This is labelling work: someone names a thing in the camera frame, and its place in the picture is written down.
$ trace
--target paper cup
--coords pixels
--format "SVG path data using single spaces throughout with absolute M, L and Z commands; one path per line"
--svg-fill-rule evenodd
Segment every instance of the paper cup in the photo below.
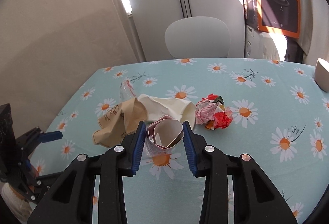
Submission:
M 325 92 L 329 92 L 329 63 L 322 58 L 317 59 L 314 80 Z

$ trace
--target chair backrest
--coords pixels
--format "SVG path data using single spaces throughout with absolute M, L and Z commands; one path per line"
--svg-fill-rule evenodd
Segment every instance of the chair backrest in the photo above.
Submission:
M 190 17 L 173 22 L 164 34 L 169 53 L 175 58 L 227 57 L 230 33 L 219 19 Z

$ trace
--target daisy pattern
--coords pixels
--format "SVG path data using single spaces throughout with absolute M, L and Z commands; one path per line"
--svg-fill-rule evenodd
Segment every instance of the daisy pattern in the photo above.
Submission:
M 236 74 L 235 72 L 230 73 L 230 76 L 234 79 L 234 81 L 236 81 L 237 85 L 245 84 L 245 85 L 249 86 L 250 88 L 256 86 L 256 84 L 254 82 L 245 79 L 242 75 Z
M 277 61 L 275 59 L 268 60 L 268 62 L 278 67 L 284 67 L 284 65 L 280 61 Z
M 327 112 L 329 112 L 329 99 L 323 98 L 322 100 L 324 102 L 323 106 L 326 107 Z
M 237 108 L 233 108 L 231 107 L 231 111 L 233 112 L 233 120 L 236 124 L 238 124 L 241 119 L 242 119 L 242 126 L 243 127 L 247 127 L 248 126 L 248 121 L 251 124 L 255 124 L 255 120 L 258 120 L 258 118 L 256 117 L 256 115 L 258 115 L 258 113 L 256 113 L 256 111 L 258 109 L 251 109 L 254 106 L 254 103 L 251 102 L 250 104 L 248 104 L 247 100 L 242 100 L 242 101 L 232 101 L 233 104 L 235 106 L 237 106 Z
M 176 64 L 181 64 L 183 66 L 186 66 L 187 64 L 193 65 L 193 62 L 196 62 L 193 58 L 182 58 L 175 60 Z
M 310 134 L 310 144 L 312 145 L 311 151 L 313 152 L 313 156 L 316 157 L 318 154 L 319 159 L 323 160 L 323 155 L 327 155 L 325 149 L 327 148 L 326 145 L 323 144 L 323 138 L 321 135 L 313 130 L 314 137 Z
M 297 153 L 297 150 L 294 146 L 296 142 L 293 141 L 293 137 L 291 136 L 291 132 L 287 132 L 286 129 L 283 130 L 283 134 L 280 130 L 280 128 L 276 128 L 276 134 L 272 133 L 272 139 L 270 141 L 271 144 L 276 144 L 277 146 L 270 149 L 272 154 L 277 154 L 278 152 L 281 152 L 280 154 L 280 163 L 283 162 L 283 160 L 287 161 L 292 160 L 294 158 L 293 153 Z
M 107 67 L 103 69 L 103 73 L 107 73 L 113 70 L 113 67 Z
M 315 124 L 315 128 L 318 130 L 318 131 L 322 131 L 322 126 L 323 124 L 321 123 L 321 120 L 319 119 L 319 117 L 315 117 L 314 119 L 314 124 Z
M 93 94 L 94 92 L 95 92 L 95 88 L 92 87 L 91 89 L 88 89 L 87 91 L 85 91 L 85 92 L 81 95 L 80 99 L 81 99 L 81 100 L 87 100 L 88 97 L 92 97 L 92 96 L 93 96 L 92 94 Z
M 60 150 L 61 151 L 60 155 L 62 156 L 63 159 L 66 158 L 68 160 L 69 155 L 75 152 L 75 148 L 73 148 L 74 144 L 75 143 L 72 141 L 67 141 L 64 143 L 62 149 Z
M 176 162 L 176 159 L 180 156 L 180 153 L 157 155 L 141 160 L 140 165 L 152 164 L 150 173 L 153 176 L 156 176 L 157 180 L 159 179 L 161 168 L 163 167 L 169 178 L 173 180 L 175 175 L 172 169 L 177 170 L 184 168 L 182 165 Z
M 160 62 L 162 62 L 162 61 L 149 62 L 148 64 L 158 64 Z
M 274 86 L 275 82 L 273 81 L 272 78 L 269 78 L 268 76 L 262 76 L 261 78 L 262 82 L 267 84 L 268 86 Z
M 44 163 L 44 159 L 39 159 L 37 161 L 36 166 L 35 166 L 36 170 L 39 173 L 39 176 L 42 175 L 42 173 L 44 172 L 45 167 L 46 167 L 46 164 Z
M 212 72 L 212 73 L 222 73 L 223 72 L 226 72 L 226 66 L 225 65 L 222 65 L 221 63 L 214 63 L 213 65 L 212 64 L 209 64 L 207 66 L 207 69 L 208 71 Z
M 193 96 L 191 94 L 196 93 L 194 90 L 194 86 L 190 86 L 186 89 L 186 85 L 182 85 L 181 89 L 179 89 L 177 86 L 174 86 L 175 91 L 167 90 L 169 93 L 166 94 L 166 96 L 169 96 L 169 98 L 180 98 L 189 100 L 189 98 L 198 98 L 197 96 Z
M 315 80 L 314 80 L 314 77 L 313 76 L 309 76 L 310 77 L 310 80 L 315 83 Z
M 56 130 L 59 130 L 61 132 L 65 132 L 65 127 L 67 126 L 68 120 L 63 118 L 62 121 L 57 125 Z
M 98 103 L 98 107 L 95 110 L 97 117 L 101 114 L 105 115 L 115 105 L 116 101 L 113 98 L 104 99 L 104 103 Z
M 300 68 L 294 68 L 294 70 L 295 70 L 295 72 L 298 73 L 300 76 L 303 76 L 303 77 L 306 76 L 305 72 L 304 72 L 302 69 L 300 69 Z
M 143 81 L 143 86 L 145 86 L 145 87 L 153 86 L 156 84 L 156 82 L 157 82 L 157 79 L 155 79 L 154 77 L 146 78 L 146 80 Z
M 113 75 L 113 78 L 114 79 L 118 79 L 120 77 L 123 77 L 124 74 L 128 73 L 127 70 L 121 70 L 121 71 L 118 71 L 115 75 Z
M 73 113 L 70 114 L 69 119 L 70 120 L 73 120 L 76 117 L 78 117 L 78 115 L 79 115 L 79 112 L 78 111 L 74 111 Z
M 304 204 L 302 204 L 302 203 L 296 203 L 295 206 L 290 207 L 290 209 L 297 221 L 298 221 L 298 218 L 300 217 L 300 215 L 303 213 L 303 211 L 301 211 L 303 209 L 303 207 L 304 207 Z
M 310 96 L 307 96 L 307 95 L 305 95 L 305 91 L 303 91 L 303 89 L 301 88 L 301 87 L 297 87 L 297 86 L 295 86 L 295 88 L 293 88 L 292 86 L 291 86 L 291 88 L 293 89 L 293 90 L 290 90 L 290 92 L 292 92 L 292 95 L 293 96 L 295 96 L 295 99 L 299 99 L 299 102 L 300 103 L 304 103 L 304 104 L 308 104 L 310 101 L 308 100 L 308 98 L 310 97 Z
M 94 190 L 93 195 L 93 211 L 98 211 L 98 195 L 99 195 L 99 189 Z

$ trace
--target table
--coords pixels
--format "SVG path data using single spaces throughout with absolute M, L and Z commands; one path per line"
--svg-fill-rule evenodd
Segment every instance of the table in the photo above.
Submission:
M 227 129 L 203 135 L 225 154 L 249 153 L 284 195 L 298 223 L 312 212 L 329 178 L 329 94 L 314 82 L 314 67 L 279 61 L 204 58 L 157 61 L 96 71 L 73 95 L 47 131 L 63 139 L 41 144 L 31 163 L 41 175 L 64 170 L 80 153 L 94 156 L 107 148 L 93 145 L 97 119 L 119 102 L 121 81 L 129 77 L 137 93 L 185 98 L 197 103 L 221 95 L 234 111 Z M 123 179 L 128 223 L 198 223 L 205 179 L 194 178 L 181 141 L 170 158 L 142 157 L 136 176 Z M 93 221 L 97 223 L 98 185 Z M 229 222 L 233 193 L 229 191 Z

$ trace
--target brown paper bag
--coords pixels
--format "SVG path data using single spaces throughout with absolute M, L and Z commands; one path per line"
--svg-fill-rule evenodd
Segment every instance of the brown paper bag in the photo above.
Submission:
M 125 136 L 134 133 L 140 121 L 147 117 L 144 105 L 136 98 L 115 105 L 98 119 L 101 130 L 93 134 L 93 143 L 105 147 L 120 144 Z

